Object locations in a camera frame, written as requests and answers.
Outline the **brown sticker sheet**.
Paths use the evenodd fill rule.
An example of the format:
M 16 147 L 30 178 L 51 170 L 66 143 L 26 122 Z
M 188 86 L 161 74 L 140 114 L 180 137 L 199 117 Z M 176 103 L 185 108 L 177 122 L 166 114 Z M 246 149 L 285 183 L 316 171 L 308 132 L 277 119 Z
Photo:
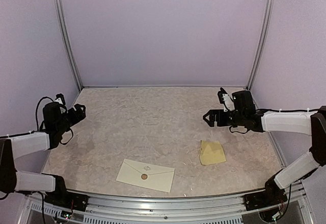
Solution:
M 227 161 L 224 149 L 219 141 L 201 140 L 199 158 L 202 165 L 212 165 Z

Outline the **round brown seal sticker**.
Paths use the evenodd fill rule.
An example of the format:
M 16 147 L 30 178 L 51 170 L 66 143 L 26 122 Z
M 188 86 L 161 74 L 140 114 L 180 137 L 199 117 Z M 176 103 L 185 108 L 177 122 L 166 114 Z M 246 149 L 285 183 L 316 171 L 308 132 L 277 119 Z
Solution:
M 146 174 L 142 174 L 142 175 L 141 175 L 141 178 L 142 178 L 143 180 L 146 180 L 146 179 L 148 178 L 148 176 L 147 176 Z

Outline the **cream paper envelope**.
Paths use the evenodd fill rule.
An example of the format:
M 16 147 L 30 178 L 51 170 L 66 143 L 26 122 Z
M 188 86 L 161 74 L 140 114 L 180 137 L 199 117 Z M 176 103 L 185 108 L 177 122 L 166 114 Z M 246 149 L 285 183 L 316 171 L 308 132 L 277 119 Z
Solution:
M 170 192 L 175 169 L 124 159 L 116 181 L 142 188 Z

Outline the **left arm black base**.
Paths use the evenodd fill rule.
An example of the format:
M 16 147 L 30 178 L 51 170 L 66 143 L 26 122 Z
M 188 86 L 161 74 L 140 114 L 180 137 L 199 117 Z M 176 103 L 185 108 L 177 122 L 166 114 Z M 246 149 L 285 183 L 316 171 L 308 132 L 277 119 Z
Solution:
M 85 194 L 70 192 L 67 190 L 64 178 L 50 175 L 55 179 L 55 189 L 45 193 L 45 202 L 70 210 L 86 211 L 89 197 Z

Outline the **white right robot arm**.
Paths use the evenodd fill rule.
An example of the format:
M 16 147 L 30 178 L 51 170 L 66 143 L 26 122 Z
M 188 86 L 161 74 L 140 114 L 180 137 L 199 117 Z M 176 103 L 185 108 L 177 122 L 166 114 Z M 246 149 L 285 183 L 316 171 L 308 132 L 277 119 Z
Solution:
M 306 109 L 257 108 L 252 93 L 240 90 L 229 94 L 217 92 L 221 109 L 211 109 L 203 115 L 210 127 L 227 127 L 231 133 L 242 127 L 245 132 L 268 133 L 274 140 L 279 135 L 293 142 L 304 140 L 306 146 L 297 158 L 274 174 L 261 193 L 261 202 L 270 206 L 280 198 L 280 190 L 309 177 L 325 166 L 325 106 Z

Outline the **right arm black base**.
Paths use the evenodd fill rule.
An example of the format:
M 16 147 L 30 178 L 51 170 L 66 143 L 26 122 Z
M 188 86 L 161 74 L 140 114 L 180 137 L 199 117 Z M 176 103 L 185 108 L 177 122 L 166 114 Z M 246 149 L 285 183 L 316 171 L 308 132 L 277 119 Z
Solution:
M 270 178 L 266 181 L 263 191 L 245 194 L 243 199 L 247 211 L 261 209 L 288 201 L 285 190 L 276 184 L 274 178 Z

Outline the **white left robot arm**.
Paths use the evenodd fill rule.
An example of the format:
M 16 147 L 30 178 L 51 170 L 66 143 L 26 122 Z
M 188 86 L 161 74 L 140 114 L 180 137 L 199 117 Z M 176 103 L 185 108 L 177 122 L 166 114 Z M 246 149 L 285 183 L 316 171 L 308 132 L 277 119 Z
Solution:
M 1 192 L 38 192 L 50 194 L 60 206 L 71 202 L 63 177 L 19 171 L 15 160 L 36 152 L 55 149 L 62 143 L 63 134 L 86 118 L 86 107 L 76 104 L 70 109 L 58 102 L 43 108 L 43 122 L 37 131 L 1 137 Z

